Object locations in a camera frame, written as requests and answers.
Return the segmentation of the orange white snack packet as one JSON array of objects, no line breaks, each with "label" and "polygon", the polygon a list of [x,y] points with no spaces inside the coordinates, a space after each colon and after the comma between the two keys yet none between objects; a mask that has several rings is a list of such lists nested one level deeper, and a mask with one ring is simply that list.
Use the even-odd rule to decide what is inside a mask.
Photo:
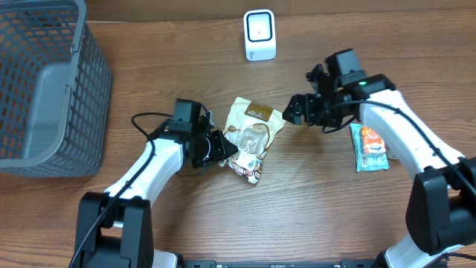
[{"label": "orange white snack packet", "polygon": [[385,142],[383,138],[368,126],[361,128],[362,149],[364,154],[383,154],[386,153]]}]

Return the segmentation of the teal tissue packet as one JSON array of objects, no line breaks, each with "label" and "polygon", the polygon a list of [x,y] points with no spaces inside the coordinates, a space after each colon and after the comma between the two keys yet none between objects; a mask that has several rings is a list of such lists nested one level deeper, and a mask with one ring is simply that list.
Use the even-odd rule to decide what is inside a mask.
[{"label": "teal tissue packet", "polygon": [[353,139],[354,152],[356,156],[356,171],[377,171],[387,170],[389,168],[387,155],[383,154],[364,154],[362,149],[361,128],[362,124],[350,125],[350,132]]}]

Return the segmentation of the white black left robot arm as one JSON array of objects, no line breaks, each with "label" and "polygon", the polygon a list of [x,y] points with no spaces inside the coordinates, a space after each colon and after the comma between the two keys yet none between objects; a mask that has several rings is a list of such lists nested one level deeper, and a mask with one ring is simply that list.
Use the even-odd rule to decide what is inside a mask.
[{"label": "white black left robot arm", "polygon": [[178,253],[155,249],[152,206],[167,182],[189,162],[205,170],[237,153],[194,100],[177,99],[174,112],[151,133],[133,166],[102,193],[87,192],[78,207],[70,267],[183,267]]}]

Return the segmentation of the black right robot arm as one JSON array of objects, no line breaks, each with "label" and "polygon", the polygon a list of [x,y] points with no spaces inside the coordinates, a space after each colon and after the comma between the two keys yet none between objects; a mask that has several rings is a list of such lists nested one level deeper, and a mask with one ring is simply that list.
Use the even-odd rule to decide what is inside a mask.
[{"label": "black right robot arm", "polygon": [[364,266],[433,267],[475,243],[475,159],[433,133],[385,75],[367,75],[351,48],[327,57],[306,79],[314,93],[292,96],[284,120],[323,133],[359,120],[383,138],[413,180],[408,233]]}]

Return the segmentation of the white snack wrapper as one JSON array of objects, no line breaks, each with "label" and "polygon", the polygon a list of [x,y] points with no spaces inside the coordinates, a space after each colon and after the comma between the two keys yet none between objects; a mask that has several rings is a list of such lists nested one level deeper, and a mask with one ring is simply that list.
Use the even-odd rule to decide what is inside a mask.
[{"label": "white snack wrapper", "polygon": [[236,98],[228,113],[224,135],[238,151],[219,165],[230,167],[246,182],[256,185],[268,149],[285,123],[282,112],[245,98]]}]

